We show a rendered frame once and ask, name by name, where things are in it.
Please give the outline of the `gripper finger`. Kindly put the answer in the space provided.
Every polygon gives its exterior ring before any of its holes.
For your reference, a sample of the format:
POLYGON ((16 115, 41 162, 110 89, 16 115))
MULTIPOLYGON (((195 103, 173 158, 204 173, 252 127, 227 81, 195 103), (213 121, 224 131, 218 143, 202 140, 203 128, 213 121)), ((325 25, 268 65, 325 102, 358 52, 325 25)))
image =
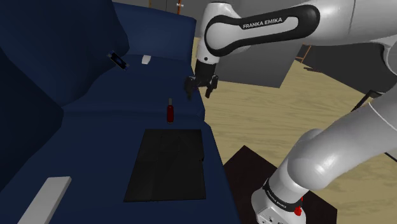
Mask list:
POLYGON ((197 84, 194 76, 189 76, 185 79, 185 92, 189 100, 192 98, 193 91, 196 89, 196 87, 197 84))
POLYGON ((213 74, 211 77, 210 82, 207 85, 207 90, 205 92, 205 97, 210 98, 210 95, 214 89, 217 89, 218 86, 218 76, 216 74, 213 74))

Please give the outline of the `red bottle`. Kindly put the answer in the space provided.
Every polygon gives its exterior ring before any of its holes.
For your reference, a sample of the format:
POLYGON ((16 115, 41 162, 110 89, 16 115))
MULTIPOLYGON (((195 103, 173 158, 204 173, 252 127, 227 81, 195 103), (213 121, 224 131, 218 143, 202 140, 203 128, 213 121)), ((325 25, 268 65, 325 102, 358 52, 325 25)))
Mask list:
POLYGON ((167 123, 173 124, 174 122, 174 106, 172 105, 172 99, 168 98, 167 105, 167 123))

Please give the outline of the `dark blue phone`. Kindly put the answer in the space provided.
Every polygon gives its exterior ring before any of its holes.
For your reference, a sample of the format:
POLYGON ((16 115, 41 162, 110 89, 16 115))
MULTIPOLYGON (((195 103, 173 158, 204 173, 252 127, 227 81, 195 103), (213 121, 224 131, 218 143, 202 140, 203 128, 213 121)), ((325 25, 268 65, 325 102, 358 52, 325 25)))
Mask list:
POLYGON ((110 51, 107 56, 123 71, 126 71, 129 68, 129 64, 126 63, 118 54, 114 51, 110 51))

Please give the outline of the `black flat rectangular pad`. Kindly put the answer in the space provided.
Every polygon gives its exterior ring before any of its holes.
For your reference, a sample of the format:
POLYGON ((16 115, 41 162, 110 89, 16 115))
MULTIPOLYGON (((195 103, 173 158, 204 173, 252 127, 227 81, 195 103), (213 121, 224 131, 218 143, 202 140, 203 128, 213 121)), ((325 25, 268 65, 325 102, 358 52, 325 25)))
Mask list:
POLYGON ((146 129, 125 202, 206 198, 200 129, 146 129))

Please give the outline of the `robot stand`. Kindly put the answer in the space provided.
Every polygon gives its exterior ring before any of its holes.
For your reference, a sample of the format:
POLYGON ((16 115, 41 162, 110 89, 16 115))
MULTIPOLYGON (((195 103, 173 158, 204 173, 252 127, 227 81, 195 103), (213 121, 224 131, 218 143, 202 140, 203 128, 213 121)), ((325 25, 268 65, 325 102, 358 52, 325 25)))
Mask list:
MULTIPOLYGON (((224 169, 241 223, 258 224, 251 205, 251 195, 277 167, 243 146, 224 164, 224 169)), ((311 191, 303 196, 303 210, 307 224, 337 224, 337 209, 311 191)))

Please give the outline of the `dark blue sofa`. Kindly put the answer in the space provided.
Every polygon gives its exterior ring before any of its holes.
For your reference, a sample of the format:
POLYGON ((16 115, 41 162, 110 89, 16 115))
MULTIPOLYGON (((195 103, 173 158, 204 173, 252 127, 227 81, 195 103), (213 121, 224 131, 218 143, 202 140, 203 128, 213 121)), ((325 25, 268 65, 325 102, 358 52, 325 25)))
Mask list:
POLYGON ((195 28, 113 0, 0 0, 0 224, 62 176, 49 224, 241 224, 201 95, 184 90, 195 28), (205 199, 124 201, 146 129, 201 130, 205 199))

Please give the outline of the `grey flat bar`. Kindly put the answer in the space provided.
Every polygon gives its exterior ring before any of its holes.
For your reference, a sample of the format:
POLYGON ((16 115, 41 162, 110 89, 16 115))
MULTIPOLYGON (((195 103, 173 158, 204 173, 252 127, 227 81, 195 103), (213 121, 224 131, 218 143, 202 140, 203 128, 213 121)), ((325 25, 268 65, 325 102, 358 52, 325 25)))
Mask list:
POLYGON ((70 176, 47 178, 17 224, 49 224, 71 180, 70 176))

